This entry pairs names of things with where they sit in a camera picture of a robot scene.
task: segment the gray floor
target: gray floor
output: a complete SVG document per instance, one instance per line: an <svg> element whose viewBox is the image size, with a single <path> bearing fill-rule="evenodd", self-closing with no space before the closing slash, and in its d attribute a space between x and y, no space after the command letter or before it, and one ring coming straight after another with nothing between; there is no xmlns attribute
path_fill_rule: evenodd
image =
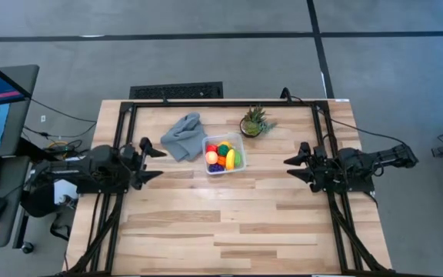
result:
<svg viewBox="0 0 443 277"><path fill-rule="evenodd" d="M443 31L443 2L435 0L318 0L315 6L322 32ZM263 31L311 31L305 1L0 0L0 36ZM443 159L430 154L443 133L443 38L323 43L335 96L351 99L358 126L405 140L420 159L414 169L386 169L375 180L393 266L443 275ZM325 96L313 38L0 42L0 66L24 64L41 67L36 99L91 119L102 99L127 98L132 85L222 81L226 98L274 97L283 86L302 98ZM58 135L87 128L37 105L27 125ZM92 133L83 139L89 144ZM394 145L361 139L365 151ZM7 265L0 265L0 275L61 269L65 243L49 235L51 220L30 222L34 254L0 249Z"/></svg>

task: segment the plastic container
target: plastic container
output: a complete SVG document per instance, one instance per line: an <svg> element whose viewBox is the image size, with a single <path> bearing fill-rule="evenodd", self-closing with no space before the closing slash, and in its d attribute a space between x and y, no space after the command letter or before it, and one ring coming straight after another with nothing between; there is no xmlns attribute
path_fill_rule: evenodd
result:
<svg viewBox="0 0 443 277"><path fill-rule="evenodd" d="M235 150L237 150L240 153L241 156L241 164L232 170L224 170L222 172L210 172L208 170L209 164L206 162L205 156L206 156L206 145L217 145L221 142L230 142L231 147ZM227 135L215 135L215 136L207 136L202 140L203 144L203 160L205 161L205 169L206 173L209 175L218 175L218 174L225 174L225 173L233 173L233 172L241 172L245 170L245 166L247 165L247 159L245 158L245 151L244 151L244 142L242 141L242 137L239 134L235 133L228 133Z"/></svg>

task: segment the wooden table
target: wooden table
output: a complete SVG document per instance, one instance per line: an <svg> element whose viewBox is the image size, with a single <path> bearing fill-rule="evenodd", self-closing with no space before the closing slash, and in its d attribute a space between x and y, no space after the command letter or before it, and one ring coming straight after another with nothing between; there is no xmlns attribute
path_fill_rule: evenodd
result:
<svg viewBox="0 0 443 277"><path fill-rule="evenodd" d="M93 146L112 145L120 102L102 102ZM349 102L328 103L333 119L355 124ZM325 193L312 193L307 184L285 172L294 167L283 164L297 154L300 142L317 145L311 109L266 110L278 126L265 136L244 139L244 172L211 177L202 157L194 162L176 162L170 155L148 158L148 169L165 173L125 196L113 275L340 272ZM208 135L222 135L239 132L247 108L140 108L134 145L146 136L164 150L160 138L193 111L201 114ZM323 119L321 125L325 133ZM339 148L360 148L354 129L334 124L334 130ZM390 267L375 203L359 192L349 193L349 198L358 237L382 265ZM86 250L94 203L95 195L79 200L67 252L70 266ZM351 248L343 236L352 268ZM100 269L107 243L106 239Z"/></svg>

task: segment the gray towel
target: gray towel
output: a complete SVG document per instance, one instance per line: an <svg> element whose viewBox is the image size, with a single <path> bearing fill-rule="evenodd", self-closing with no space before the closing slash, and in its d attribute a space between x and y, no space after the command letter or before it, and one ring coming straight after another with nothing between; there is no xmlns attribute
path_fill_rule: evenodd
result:
<svg viewBox="0 0 443 277"><path fill-rule="evenodd" d="M174 127L162 136L160 142L175 161L191 161L202 151L202 139L205 137L199 113L191 112L175 123Z"/></svg>

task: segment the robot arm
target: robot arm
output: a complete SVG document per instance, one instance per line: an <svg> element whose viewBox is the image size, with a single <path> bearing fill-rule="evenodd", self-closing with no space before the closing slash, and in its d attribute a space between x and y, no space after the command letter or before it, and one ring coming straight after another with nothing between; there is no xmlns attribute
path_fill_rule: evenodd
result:
<svg viewBox="0 0 443 277"><path fill-rule="evenodd" d="M311 154L307 142L300 144L298 155L284 161L288 165L307 165L305 169L290 169L287 173L311 183L311 190L333 189L336 192L374 191L371 177L378 169L386 166L411 168L418 160L407 145L398 145L391 149L364 153L357 149L346 148L338 151L338 156L329 159L324 146L314 147Z"/></svg>
<svg viewBox="0 0 443 277"><path fill-rule="evenodd" d="M77 193L124 192L128 185L134 189L141 189L147 181L163 173L145 171L146 156L155 158L166 154L155 150L147 138L142 138L139 146L141 154L138 154L132 145L125 145L120 149L100 145L93 148L83 159L43 161L36 165L30 183L38 187L64 179L77 186Z"/></svg>

